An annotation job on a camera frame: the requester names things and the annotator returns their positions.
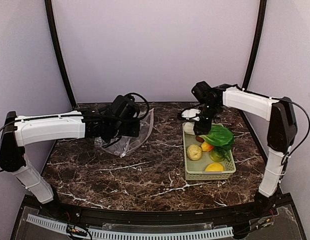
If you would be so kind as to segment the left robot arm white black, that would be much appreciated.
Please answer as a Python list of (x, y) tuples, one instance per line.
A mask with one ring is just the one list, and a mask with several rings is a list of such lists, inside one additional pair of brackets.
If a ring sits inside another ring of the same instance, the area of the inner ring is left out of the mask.
[(65, 214), (53, 188), (32, 166), (25, 154), (25, 146), (60, 139), (101, 138), (104, 148), (117, 143), (122, 137), (138, 137), (140, 107), (135, 93), (118, 95), (100, 109), (73, 110), (67, 113), (21, 116), (15, 111), (7, 114), (0, 129), (0, 172), (13, 174), (54, 218)]

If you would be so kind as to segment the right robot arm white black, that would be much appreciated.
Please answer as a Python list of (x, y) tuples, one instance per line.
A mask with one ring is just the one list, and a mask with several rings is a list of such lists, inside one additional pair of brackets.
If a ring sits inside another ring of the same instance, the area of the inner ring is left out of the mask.
[(207, 82), (198, 82), (191, 90), (204, 106), (195, 117), (196, 135), (206, 134), (212, 128), (212, 120), (222, 107), (235, 108), (266, 120), (268, 125), (268, 157), (263, 179), (250, 205), (250, 213), (260, 217), (274, 205), (276, 191), (284, 176), (287, 158), (297, 134), (297, 123), (292, 103), (287, 97), (271, 98), (240, 89), (236, 85), (222, 84), (210, 87)]

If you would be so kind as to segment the bok choy toy green white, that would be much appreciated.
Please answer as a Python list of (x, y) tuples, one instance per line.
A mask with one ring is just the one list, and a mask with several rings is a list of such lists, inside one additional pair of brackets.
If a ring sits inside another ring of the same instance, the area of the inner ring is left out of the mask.
[(211, 130), (206, 135), (195, 135), (194, 124), (186, 122), (183, 124), (183, 131), (185, 134), (191, 136), (199, 136), (205, 140), (205, 142), (213, 145), (214, 147), (221, 147), (230, 150), (234, 143), (234, 134), (227, 128), (219, 124), (213, 124)]

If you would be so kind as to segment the pale green plastic basket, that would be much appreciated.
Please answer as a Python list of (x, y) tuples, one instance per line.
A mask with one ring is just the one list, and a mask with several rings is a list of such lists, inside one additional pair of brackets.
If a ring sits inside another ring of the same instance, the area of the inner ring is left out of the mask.
[(228, 151), (230, 160), (219, 162), (223, 166), (223, 171), (206, 171), (206, 168), (215, 163), (209, 152), (203, 152), (198, 160), (191, 160), (187, 155), (187, 149), (191, 145), (200, 146), (200, 142), (195, 139), (195, 135), (189, 134), (185, 131), (186, 127), (193, 128), (193, 123), (186, 122), (182, 125), (183, 133), (183, 151), (184, 151), (184, 167), (185, 178), (189, 181), (214, 181), (227, 180), (236, 172), (236, 166), (232, 151)]

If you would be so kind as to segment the clear dotted zip top bag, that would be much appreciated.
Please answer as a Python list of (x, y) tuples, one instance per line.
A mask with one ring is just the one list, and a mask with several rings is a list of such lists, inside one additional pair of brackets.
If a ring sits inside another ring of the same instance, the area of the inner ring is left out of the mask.
[(154, 125), (154, 109), (151, 108), (145, 118), (130, 128), (129, 136), (121, 136), (111, 140), (109, 145), (101, 138), (94, 140), (94, 146), (106, 153), (123, 158), (139, 148), (151, 135)]

